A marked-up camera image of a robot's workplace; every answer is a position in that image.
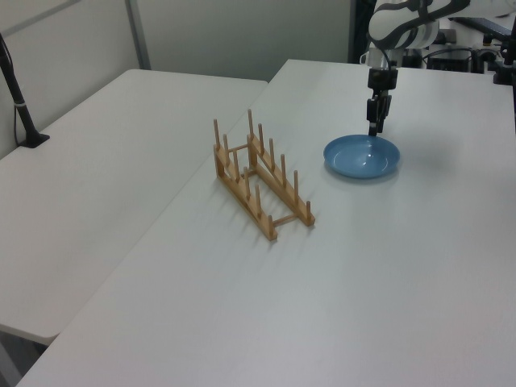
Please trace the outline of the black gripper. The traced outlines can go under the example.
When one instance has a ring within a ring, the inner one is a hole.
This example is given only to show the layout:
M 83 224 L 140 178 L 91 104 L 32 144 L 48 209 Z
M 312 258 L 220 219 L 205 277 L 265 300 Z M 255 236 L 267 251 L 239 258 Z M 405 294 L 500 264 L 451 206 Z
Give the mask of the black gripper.
M 368 134 L 376 136 L 383 132 L 385 119 L 389 114 L 392 96 L 382 93 L 395 89 L 397 86 L 397 69 L 374 69 L 368 71 L 368 88 L 375 93 L 367 101 L 366 119 Z

